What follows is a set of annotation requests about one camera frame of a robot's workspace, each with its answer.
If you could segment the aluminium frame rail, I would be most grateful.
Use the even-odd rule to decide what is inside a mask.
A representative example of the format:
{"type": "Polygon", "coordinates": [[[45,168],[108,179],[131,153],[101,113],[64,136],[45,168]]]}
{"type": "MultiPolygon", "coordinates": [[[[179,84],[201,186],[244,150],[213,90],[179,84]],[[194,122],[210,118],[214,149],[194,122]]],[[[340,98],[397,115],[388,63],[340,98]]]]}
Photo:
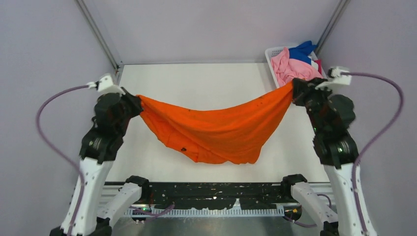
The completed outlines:
{"type": "Polygon", "coordinates": [[[104,14],[99,12],[98,5],[93,0],[75,0],[75,2],[113,68],[122,69],[124,63],[105,25],[104,14]]]}

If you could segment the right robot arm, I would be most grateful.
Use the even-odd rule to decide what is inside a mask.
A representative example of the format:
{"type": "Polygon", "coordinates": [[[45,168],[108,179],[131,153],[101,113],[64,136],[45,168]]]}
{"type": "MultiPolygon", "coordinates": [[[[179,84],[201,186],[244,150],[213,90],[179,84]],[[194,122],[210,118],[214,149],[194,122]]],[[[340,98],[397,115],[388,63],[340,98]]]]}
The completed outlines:
{"type": "Polygon", "coordinates": [[[326,80],[293,79],[293,103],[306,109],[314,131],[313,148],[330,181],[336,210],[320,199],[301,174],[282,179],[281,197],[297,201],[322,236],[375,236],[361,191],[358,148],[348,131],[356,118],[353,102],[320,88],[322,83],[326,80]]]}

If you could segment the pink t-shirt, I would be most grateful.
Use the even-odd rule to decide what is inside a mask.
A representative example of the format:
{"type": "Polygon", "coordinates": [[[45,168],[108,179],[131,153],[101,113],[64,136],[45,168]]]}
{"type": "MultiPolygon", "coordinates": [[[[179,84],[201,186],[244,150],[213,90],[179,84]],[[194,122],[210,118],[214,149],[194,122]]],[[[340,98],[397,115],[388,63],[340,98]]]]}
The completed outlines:
{"type": "Polygon", "coordinates": [[[277,87],[282,87],[294,78],[309,81],[314,78],[324,78],[312,65],[296,59],[289,58],[289,50],[282,47],[275,56],[266,52],[268,65],[277,87]]]}

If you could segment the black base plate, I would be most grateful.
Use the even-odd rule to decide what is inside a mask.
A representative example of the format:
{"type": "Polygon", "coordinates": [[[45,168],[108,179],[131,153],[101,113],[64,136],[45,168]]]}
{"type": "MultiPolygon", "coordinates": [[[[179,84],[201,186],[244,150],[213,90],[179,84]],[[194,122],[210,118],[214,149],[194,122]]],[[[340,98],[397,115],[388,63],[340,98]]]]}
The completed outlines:
{"type": "Polygon", "coordinates": [[[280,183],[274,182],[152,182],[139,204],[164,209],[273,209],[277,204],[296,203],[280,183]]]}

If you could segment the red garment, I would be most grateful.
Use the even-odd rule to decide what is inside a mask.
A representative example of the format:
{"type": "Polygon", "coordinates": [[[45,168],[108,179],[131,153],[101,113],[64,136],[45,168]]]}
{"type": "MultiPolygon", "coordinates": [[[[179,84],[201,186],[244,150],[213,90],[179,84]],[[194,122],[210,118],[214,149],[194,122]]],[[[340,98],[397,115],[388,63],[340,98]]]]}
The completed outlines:
{"type": "Polygon", "coordinates": [[[320,74],[322,74],[322,60],[312,60],[311,62],[312,67],[314,67],[320,74]]]}

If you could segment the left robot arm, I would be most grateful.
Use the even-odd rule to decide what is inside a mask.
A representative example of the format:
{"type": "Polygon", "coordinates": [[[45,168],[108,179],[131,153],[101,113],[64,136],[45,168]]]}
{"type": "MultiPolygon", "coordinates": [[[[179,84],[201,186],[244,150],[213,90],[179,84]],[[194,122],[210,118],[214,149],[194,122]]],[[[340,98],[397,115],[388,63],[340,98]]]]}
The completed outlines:
{"type": "Polygon", "coordinates": [[[139,97],[125,88],[99,96],[93,126],[82,138],[76,165],[79,179],[64,221],[52,236],[110,236],[115,224],[135,203],[151,196],[149,180],[130,176],[121,190],[103,207],[99,206],[108,173],[123,144],[129,122],[143,111],[139,97]]]}

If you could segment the blue t-shirt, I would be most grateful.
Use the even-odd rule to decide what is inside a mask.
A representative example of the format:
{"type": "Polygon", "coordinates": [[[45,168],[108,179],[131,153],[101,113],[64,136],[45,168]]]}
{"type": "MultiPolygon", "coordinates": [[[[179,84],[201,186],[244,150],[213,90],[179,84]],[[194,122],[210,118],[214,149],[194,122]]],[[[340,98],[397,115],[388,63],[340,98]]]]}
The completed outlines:
{"type": "Polygon", "coordinates": [[[309,57],[310,54],[317,48],[316,44],[312,41],[305,41],[296,47],[289,48],[289,58],[300,60],[311,65],[312,59],[309,57]]]}

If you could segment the orange t-shirt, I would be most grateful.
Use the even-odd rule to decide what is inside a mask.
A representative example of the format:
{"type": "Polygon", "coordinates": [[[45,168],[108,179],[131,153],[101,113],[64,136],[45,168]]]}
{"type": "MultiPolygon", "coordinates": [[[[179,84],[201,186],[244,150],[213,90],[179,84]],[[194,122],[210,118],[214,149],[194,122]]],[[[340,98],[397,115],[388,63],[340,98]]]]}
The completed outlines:
{"type": "Polygon", "coordinates": [[[293,83],[244,104],[199,111],[139,95],[140,113],[166,147],[194,162],[254,164],[293,99],[293,83]]]}

